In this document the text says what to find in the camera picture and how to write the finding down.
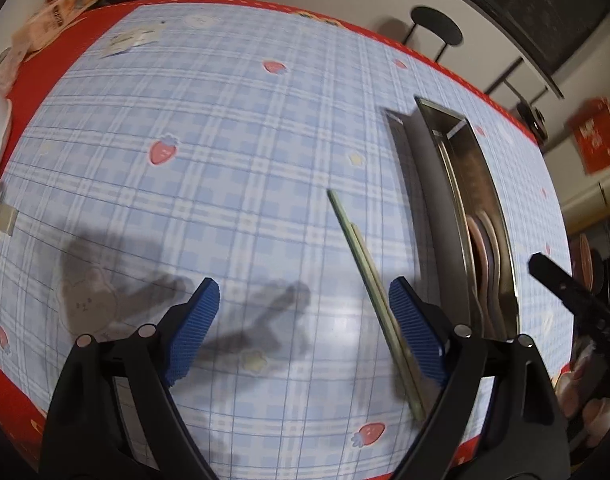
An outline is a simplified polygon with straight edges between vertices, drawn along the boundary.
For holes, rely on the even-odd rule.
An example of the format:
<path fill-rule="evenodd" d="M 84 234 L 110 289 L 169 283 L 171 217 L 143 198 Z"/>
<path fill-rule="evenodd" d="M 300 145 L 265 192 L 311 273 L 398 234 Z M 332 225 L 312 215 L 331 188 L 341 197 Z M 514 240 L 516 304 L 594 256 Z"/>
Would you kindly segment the person's right hand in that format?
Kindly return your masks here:
<path fill-rule="evenodd" d="M 576 350 L 554 391 L 572 448 L 581 443 L 596 448 L 610 430 L 610 368 L 593 341 L 582 341 Z"/>

